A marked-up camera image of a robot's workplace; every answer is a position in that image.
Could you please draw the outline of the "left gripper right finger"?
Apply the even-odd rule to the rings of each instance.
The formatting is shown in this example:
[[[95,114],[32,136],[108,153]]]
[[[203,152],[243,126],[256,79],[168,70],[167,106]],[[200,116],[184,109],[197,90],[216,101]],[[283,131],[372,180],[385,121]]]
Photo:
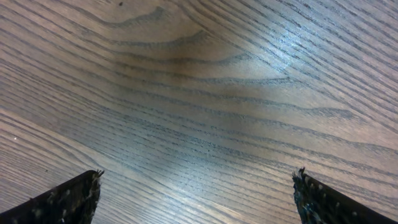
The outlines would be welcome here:
[[[294,202],[303,224],[395,224],[395,221],[314,179],[292,173]]]

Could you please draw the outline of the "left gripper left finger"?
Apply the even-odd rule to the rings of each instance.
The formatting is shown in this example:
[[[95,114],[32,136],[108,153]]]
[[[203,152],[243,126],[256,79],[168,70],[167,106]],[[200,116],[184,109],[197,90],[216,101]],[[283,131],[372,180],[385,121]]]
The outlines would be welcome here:
[[[90,224],[100,200],[102,170],[88,170],[1,213],[1,224]]]

